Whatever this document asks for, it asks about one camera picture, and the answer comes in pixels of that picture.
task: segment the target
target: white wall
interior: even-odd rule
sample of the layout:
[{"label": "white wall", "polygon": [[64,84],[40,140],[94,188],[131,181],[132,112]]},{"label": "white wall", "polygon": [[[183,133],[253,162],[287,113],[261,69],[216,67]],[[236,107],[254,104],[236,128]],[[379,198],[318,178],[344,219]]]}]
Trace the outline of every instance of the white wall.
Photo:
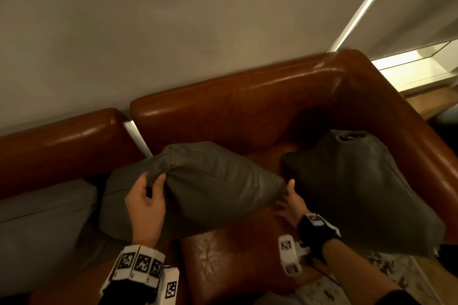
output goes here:
[{"label": "white wall", "polygon": [[325,52],[363,0],[0,0],[0,134]]}]

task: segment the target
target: hand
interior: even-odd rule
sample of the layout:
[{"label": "hand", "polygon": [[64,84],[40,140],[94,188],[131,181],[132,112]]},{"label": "hand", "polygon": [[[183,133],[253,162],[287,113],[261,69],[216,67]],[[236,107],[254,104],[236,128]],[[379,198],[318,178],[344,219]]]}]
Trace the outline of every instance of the hand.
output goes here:
[{"label": "hand", "polygon": [[277,200],[276,203],[283,209],[275,212],[276,215],[285,217],[288,222],[295,228],[305,214],[309,214],[304,199],[302,199],[294,190],[294,180],[288,182],[288,195],[283,200]]},{"label": "hand", "polygon": [[164,182],[161,174],[152,185],[152,198],[146,196],[146,175],[140,175],[125,198],[132,224],[132,244],[154,248],[161,235],[165,217]]}]

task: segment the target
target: dark gray pillow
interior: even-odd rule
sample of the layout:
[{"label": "dark gray pillow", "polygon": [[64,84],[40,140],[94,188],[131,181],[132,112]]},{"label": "dark gray pillow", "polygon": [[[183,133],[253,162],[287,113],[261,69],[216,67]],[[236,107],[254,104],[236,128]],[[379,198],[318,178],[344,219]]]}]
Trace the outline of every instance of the dark gray pillow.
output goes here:
[{"label": "dark gray pillow", "polygon": [[445,226],[410,188],[388,149],[367,132],[331,130],[282,157],[307,207],[355,248],[432,256]]},{"label": "dark gray pillow", "polygon": [[167,173],[161,242],[221,227],[285,193],[281,177],[213,142],[175,144],[111,174],[99,220],[103,232],[117,239],[131,239],[124,198],[145,171],[149,171],[149,186],[159,174]]},{"label": "dark gray pillow", "polygon": [[70,256],[95,200],[75,180],[0,201],[0,297],[32,291]]}]

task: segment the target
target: floor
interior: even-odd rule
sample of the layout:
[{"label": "floor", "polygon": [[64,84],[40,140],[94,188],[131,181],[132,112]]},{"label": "floor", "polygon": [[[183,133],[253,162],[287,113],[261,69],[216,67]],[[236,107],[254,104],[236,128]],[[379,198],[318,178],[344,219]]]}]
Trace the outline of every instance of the floor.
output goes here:
[{"label": "floor", "polygon": [[[425,119],[458,104],[458,87],[442,87],[406,97],[409,104]],[[436,260],[416,257],[444,305],[456,304],[458,278]]]}]

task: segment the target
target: left hand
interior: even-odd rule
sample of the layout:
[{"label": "left hand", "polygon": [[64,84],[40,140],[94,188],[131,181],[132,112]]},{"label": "left hand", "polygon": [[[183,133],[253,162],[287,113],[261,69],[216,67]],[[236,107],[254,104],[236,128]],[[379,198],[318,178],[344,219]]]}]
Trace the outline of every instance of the left hand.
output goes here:
[{"label": "left hand", "polygon": [[161,174],[152,185],[152,198],[146,196],[146,175],[140,175],[125,198],[132,224],[132,244],[154,248],[161,235],[165,217],[164,182]]}]

